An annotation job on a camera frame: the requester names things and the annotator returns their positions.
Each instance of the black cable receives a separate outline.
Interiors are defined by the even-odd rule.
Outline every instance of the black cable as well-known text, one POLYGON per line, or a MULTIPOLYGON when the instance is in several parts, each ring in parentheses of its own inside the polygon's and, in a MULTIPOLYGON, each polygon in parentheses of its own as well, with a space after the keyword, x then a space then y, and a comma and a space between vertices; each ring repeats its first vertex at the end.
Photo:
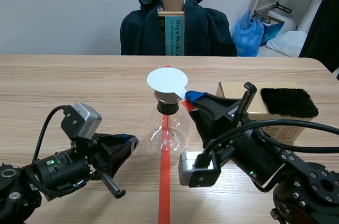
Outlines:
POLYGON ((281 149, 295 151, 299 153, 308 153, 308 154, 335 154, 337 153, 336 151, 334 151, 335 148, 337 147, 290 146, 290 145, 286 145, 286 144, 276 141, 274 138, 270 137, 269 135, 263 135, 263 140, 281 149))
MULTIPOLYGON (((266 127, 266 126, 278 126, 278 125, 305 127, 305 128, 327 131, 327 132, 339 135, 339 129, 335 127, 327 126, 324 124, 315 123, 315 122, 306 122, 306 121, 289 120, 289 119, 272 119, 272 120, 265 120, 265 121, 256 121, 256 122, 244 124, 240 127, 231 129, 221 134, 215 140, 209 142, 209 144, 206 146, 204 150, 204 154, 209 155, 210 152, 214 148, 216 148, 220 143, 223 143, 226 140, 230 140, 229 139, 230 137, 236 134, 239 134, 239 133, 243 133, 246 130, 266 127)), ((339 147, 321 147, 321 151, 319 153, 339 153, 339 147)))
POLYGON ((33 170, 30 167, 25 168, 26 174, 27 174, 27 178, 28 180, 39 190, 41 191, 43 194, 46 195, 51 195, 51 196, 65 196, 65 195, 69 195, 79 189, 81 189, 82 187, 84 187, 86 185, 86 182, 83 181, 82 183, 80 183, 79 185, 75 186, 74 188, 71 188, 69 190, 64 190, 64 191, 52 191, 48 188, 46 188, 45 186, 43 186, 35 177, 33 170))
POLYGON ((293 174, 293 171, 287 168, 286 166, 283 166, 276 174, 275 176, 269 181, 269 183, 266 185, 266 187, 260 187, 257 185, 253 180, 255 187, 260 190, 261 192, 268 192, 271 189, 274 188, 274 186, 277 183, 280 183, 283 179, 293 174))
POLYGON ((47 129, 47 126, 48 126, 48 123, 50 122, 50 120, 52 119, 53 115, 58 112, 59 110, 61 109, 64 109, 66 106, 58 106, 56 107, 55 109, 53 109, 49 115, 47 116, 43 126, 42 126, 42 129, 41 129, 41 132, 40 132, 40 135, 39 135, 39 139, 38 139, 38 142, 37 142, 37 146, 35 148, 35 152, 34 152, 34 155, 33 155, 33 159, 32 159, 32 163, 38 159, 38 155, 39 155, 39 151, 40 151, 40 147, 41 147, 41 144, 42 144, 42 140, 43 140, 43 136, 44 136, 44 133, 46 132, 46 129, 47 129))

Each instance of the glass bottle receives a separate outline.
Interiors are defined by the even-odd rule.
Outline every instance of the glass bottle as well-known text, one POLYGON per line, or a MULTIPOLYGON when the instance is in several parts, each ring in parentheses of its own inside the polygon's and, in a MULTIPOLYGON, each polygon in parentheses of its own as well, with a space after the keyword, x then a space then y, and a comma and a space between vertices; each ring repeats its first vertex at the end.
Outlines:
POLYGON ((181 99, 174 93, 155 91, 154 97, 158 105, 146 120, 146 141, 158 153, 166 150, 180 155, 189 139, 187 110, 179 104, 181 99))

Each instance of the white paper disc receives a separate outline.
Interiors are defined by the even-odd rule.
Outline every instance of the white paper disc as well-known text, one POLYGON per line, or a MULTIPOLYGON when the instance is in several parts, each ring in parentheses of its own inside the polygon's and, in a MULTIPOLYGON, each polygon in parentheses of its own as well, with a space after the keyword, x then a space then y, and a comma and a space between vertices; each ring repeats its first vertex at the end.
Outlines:
POLYGON ((187 75, 179 69, 165 67, 153 70, 147 77, 148 85, 155 91, 162 93, 175 93, 185 98, 187 75))

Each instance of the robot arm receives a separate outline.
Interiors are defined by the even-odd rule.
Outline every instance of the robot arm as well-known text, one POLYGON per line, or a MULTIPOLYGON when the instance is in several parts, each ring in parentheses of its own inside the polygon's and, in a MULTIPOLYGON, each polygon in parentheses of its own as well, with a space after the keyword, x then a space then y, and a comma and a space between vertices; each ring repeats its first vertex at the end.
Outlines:
POLYGON ((305 163, 293 151, 337 153, 337 147, 296 147, 275 141, 260 127, 293 125, 330 131, 339 129, 296 120, 251 122, 246 110, 256 93, 251 83, 241 100, 187 92, 194 106, 190 116, 202 138, 202 153, 183 152, 179 162, 180 184, 213 186, 221 167, 230 159, 262 192, 273 192, 271 216, 280 223, 339 223, 339 174, 316 163, 305 163))
POLYGON ((101 180, 115 198, 125 195, 113 177, 139 145, 139 140, 126 134, 95 133, 101 119, 92 107, 83 103, 60 106, 50 113, 32 163, 21 168, 8 163, 0 166, 0 223, 23 223, 40 207, 40 192, 51 201, 81 189, 90 180, 101 180), (65 115, 61 128, 70 139, 71 148, 38 159, 47 124, 60 109, 65 115))

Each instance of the white plastic bag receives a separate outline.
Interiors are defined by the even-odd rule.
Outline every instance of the white plastic bag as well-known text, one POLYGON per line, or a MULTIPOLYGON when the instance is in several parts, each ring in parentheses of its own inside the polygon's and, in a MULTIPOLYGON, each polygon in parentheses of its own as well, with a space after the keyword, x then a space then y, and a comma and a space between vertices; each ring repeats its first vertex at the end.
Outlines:
POLYGON ((289 57, 299 57, 306 37, 305 32, 290 31, 269 40, 266 46, 289 57))

